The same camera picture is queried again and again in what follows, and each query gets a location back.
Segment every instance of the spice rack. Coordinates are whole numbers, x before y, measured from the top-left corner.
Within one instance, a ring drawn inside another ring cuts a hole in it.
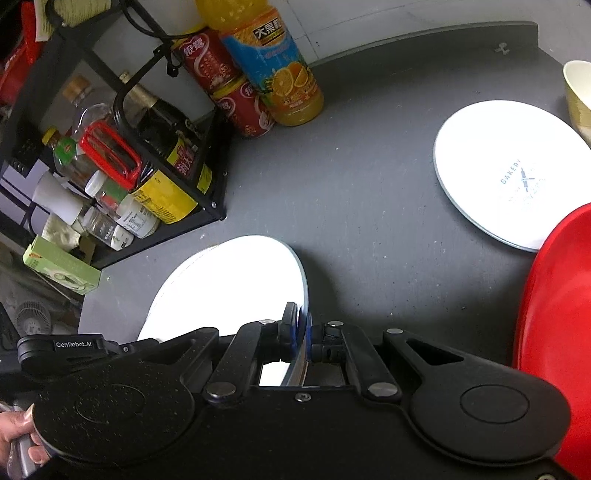
[[[103,245],[97,245],[92,265],[105,268],[119,260],[130,257],[147,248],[158,245],[166,240],[182,235],[216,220],[226,217],[223,198],[226,189],[226,163],[228,148],[233,135],[233,126],[224,114],[216,108],[210,117],[200,145],[198,158],[191,167],[189,177],[182,177],[173,166],[163,161],[147,142],[139,137],[130,126],[123,112],[125,96],[160,60],[171,52],[172,42],[163,41],[154,51],[152,57],[127,82],[123,83],[107,64],[93,51],[93,45],[102,33],[122,14],[121,3],[132,9],[148,28],[158,35],[165,35],[163,29],[137,0],[119,0],[109,10],[96,15],[77,27],[69,27],[56,12],[55,0],[46,5],[46,15],[55,27],[55,32],[47,43],[43,55],[32,66],[29,77],[21,90],[17,103],[6,127],[5,139],[0,145],[3,158],[11,158],[11,150],[17,148],[15,132],[22,122],[38,125],[41,117],[49,107],[51,99],[73,71],[80,60],[84,60],[114,91],[117,92],[113,104],[115,122],[121,135],[144,159],[154,168],[161,170],[179,188],[198,203],[189,215],[178,222],[166,225],[162,223],[152,235],[146,238],[135,238],[133,243],[120,251],[114,251]],[[53,161],[42,158],[53,168]],[[214,186],[212,192],[205,196],[196,188],[197,177],[203,163],[213,171]]]

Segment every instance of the small fan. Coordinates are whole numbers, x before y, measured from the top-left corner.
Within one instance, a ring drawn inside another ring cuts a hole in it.
[[[41,303],[25,301],[17,307],[14,326],[21,336],[51,333],[51,316]]]

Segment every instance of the white wall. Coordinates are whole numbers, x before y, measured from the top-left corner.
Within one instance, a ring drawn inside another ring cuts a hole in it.
[[[192,29],[200,22],[193,0],[141,0],[170,34]],[[309,63],[376,41],[432,28],[473,22],[530,20],[540,26],[540,47],[556,60],[591,61],[591,4],[589,0],[271,0]],[[139,69],[158,45],[134,30],[123,17],[97,42],[95,51],[117,73]],[[76,72],[101,84],[87,65]],[[161,62],[142,81],[144,86],[198,118],[213,104],[184,70],[176,79]],[[66,131],[72,107],[58,95],[40,128],[56,124]],[[26,192],[42,173],[29,175]],[[9,172],[12,179],[16,172]],[[0,196],[0,210],[19,221],[19,212]]]

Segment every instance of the green box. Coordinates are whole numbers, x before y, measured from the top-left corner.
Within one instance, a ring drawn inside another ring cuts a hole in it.
[[[22,256],[24,264],[70,290],[85,295],[99,286],[100,271],[37,235]]]

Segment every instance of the red can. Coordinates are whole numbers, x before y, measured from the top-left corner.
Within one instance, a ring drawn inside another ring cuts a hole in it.
[[[184,57],[185,68],[209,94],[242,75],[219,35],[211,28],[183,39],[174,49]]]
[[[245,137],[260,137],[275,124],[245,75],[220,88],[212,95],[212,100]]]

